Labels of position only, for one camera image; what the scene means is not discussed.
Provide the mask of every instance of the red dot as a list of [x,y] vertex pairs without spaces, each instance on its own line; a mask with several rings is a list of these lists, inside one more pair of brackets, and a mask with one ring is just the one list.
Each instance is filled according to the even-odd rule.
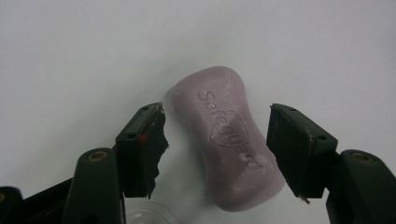
[[146,143],[147,141],[148,141],[148,137],[146,135],[144,135],[144,134],[139,135],[137,137],[137,142],[140,143],[140,144]]

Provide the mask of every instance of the black plastic part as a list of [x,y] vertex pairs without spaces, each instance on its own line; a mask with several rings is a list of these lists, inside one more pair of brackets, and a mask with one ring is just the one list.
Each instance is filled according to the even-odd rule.
[[396,178],[384,162],[367,152],[345,150],[339,174],[355,215],[353,223],[396,223]]
[[273,104],[267,146],[296,197],[322,197],[337,139],[297,109]]
[[97,148],[79,159],[64,209],[63,224],[125,222],[116,153]]
[[163,135],[162,103],[140,108],[116,138],[120,178],[125,197],[150,197],[158,162],[168,148]]
[[355,218],[347,196],[337,197],[330,192],[327,198],[326,208],[330,223],[332,224],[352,224]]
[[0,224],[19,224],[24,221],[21,214],[22,196],[18,189],[0,188]]
[[66,197],[72,179],[65,180],[23,200],[23,208],[28,224],[61,223]]

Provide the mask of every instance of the pink soap bar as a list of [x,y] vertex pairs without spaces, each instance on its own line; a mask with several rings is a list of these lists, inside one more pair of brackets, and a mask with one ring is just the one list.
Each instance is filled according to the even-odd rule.
[[211,67],[185,77],[174,87],[172,103],[201,143],[207,186],[218,207],[244,211],[280,192],[284,178],[234,70]]

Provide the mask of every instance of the screw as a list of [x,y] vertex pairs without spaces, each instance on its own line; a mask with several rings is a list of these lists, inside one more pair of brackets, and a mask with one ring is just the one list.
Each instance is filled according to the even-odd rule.
[[371,158],[370,156],[368,156],[367,154],[364,154],[364,153],[353,152],[352,157],[355,158],[356,160],[363,161],[366,163],[371,163],[371,164],[375,163],[373,158]]
[[108,157],[105,151],[95,151],[88,156],[88,161],[103,161]]
[[6,198],[6,194],[0,193],[0,203],[2,203],[5,198]]

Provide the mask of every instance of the white background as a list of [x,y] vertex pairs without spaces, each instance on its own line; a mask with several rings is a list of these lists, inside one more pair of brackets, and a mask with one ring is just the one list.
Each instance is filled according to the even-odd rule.
[[290,105],[338,151],[373,153],[396,173],[393,0],[3,1],[0,186],[28,197],[71,177],[83,152],[112,147],[138,108],[163,101],[170,147],[152,201],[184,224],[329,223],[325,199],[307,205],[288,187],[242,213],[211,202],[168,91],[214,65],[242,77],[264,136],[269,105]]

